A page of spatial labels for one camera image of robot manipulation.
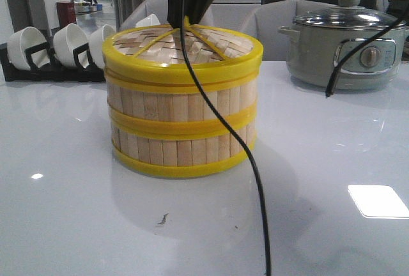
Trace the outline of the woven bamboo steamer lid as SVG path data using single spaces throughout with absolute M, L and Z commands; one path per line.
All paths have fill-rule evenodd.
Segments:
M 263 46 L 255 38 L 230 29 L 186 24 L 185 46 L 179 29 L 157 25 L 127 29 L 102 44 L 106 74 L 129 82 L 191 86 L 183 53 L 202 85 L 256 76 Z

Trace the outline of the grey upholstered chair left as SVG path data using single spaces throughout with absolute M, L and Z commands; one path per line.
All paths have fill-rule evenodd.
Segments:
M 138 20 L 141 20 L 152 13 L 158 17 L 160 25 L 169 25 L 167 21 L 167 11 L 167 0 L 145 0 L 120 25 L 120 31 L 135 28 L 135 23 Z

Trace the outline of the grey upholstered chair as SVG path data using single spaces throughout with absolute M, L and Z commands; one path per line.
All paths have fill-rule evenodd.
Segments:
M 160 25 L 169 25 L 167 21 L 167 11 L 167 0 L 145 0 L 120 25 L 120 31 L 135 28 L 135 23 L 138 20 L 141 20 L 152 13 L 158 17 Z
M 250 11 L 239 31 L 259 40 L 263 45 L 263 61 L 285 61 L 289 39 L 278 32 L 281 26 L 292 25 L 298 15 L 332 7 L 330 3 L 308 0 L 284 0 L 262 4 Z

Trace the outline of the white ceramic bowl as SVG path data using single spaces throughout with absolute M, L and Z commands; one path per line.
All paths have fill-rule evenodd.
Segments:
M 102 52 L 103 42 L 116 33 L 116 29 L 109 24 L 104 24 L 102 27 L 98 28 L 96 31 L 89 36 L 89 51 L 93 62 L 100 69 L 104 69 L 104 56 Z
M 56 57 L 66 68 L 77 68 L 73 50 L 88 43 L 85 32 L 74 23 L 60 29 L 53 38 Z
M 154 13 L 148 15 L 147 17 L 141 20 L 138 20 L 135 23 L 135 27 L 149 27 L 149 26 L 157 26 L 157 25 L 160 25 L 160 21 Z
M 26 49 L 46 42 L 44 35 L 35 27 L 26 27 L 13 33 L 7 42 L 8 58 L 19 70 L 30 70 Z

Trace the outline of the white cabinet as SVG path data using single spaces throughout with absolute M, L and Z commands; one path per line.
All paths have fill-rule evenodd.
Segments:
M 246 15 L 261 4 L 261 0 L 213 0 L 203 24 L 239 30 Z

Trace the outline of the grey upholstered chair right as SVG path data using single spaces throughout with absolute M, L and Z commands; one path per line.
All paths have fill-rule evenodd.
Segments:
M 239 31 L 259 40 L 263 45 L 263 61 L 285 61 L 289 39 L 278 32 L 281 26 L 292 25 L 298 15 L 332 7 L 330 3 L 308 0 L 284 0 L 262 4 L 250 11 Z

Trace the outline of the red box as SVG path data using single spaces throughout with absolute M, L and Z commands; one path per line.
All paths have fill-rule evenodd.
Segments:
M 71 1 L 59 1 L 56 3 L 57 15 L 60 28 L 76 23 L 74 3 Z

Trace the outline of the grey-green electric cooking pot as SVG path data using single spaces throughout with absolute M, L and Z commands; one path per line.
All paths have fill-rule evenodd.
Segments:
M 289 38 L 287 68 L 292 76 L 326 87 L 341 60 L 377 30 L 334 29 L 292 24 L 278 32 Z M 397 76 L 407 27 L 393 29 L 352 55 L 341 67 L 337 89 L 361 90 L 386 86 Z

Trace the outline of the bamboo steamer basket yellow rims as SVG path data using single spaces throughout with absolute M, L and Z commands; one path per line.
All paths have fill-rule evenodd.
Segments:
M 228 170 L 248 158 L 226 128 L 218 132 L 137 134 L 111 122 L 113 151 L 129 168 L 163 178 L 197 178 Z

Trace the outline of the black dish rack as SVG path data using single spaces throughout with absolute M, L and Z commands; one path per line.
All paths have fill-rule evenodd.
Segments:
M 33 54 L 46 50 L 50 63 L 41 67 L 35 65 Z M 56 59 L 55 51 L 49 42 L 43 42 L 32 46 L 26 51 L 29 70 L 19 70 L 8 58 L 7 44 L 1 44 L 1 65 L 5 81 L 75 81 L 75 82 L 103 82 L 104 72 L 94 63 L 89 50 L 89 44 L 85 43 L 74 48 L 73 58 L 75 66 L 67 68 Z

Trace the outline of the glass pot lid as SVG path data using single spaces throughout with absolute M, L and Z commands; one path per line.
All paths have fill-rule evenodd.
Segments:
M 359 6 L 360 0 L 338 0 L 337 6 L 309 11 L 296 16 L 293 23 L 333 29 L 382 30 L 397 18 L 385 12 Z

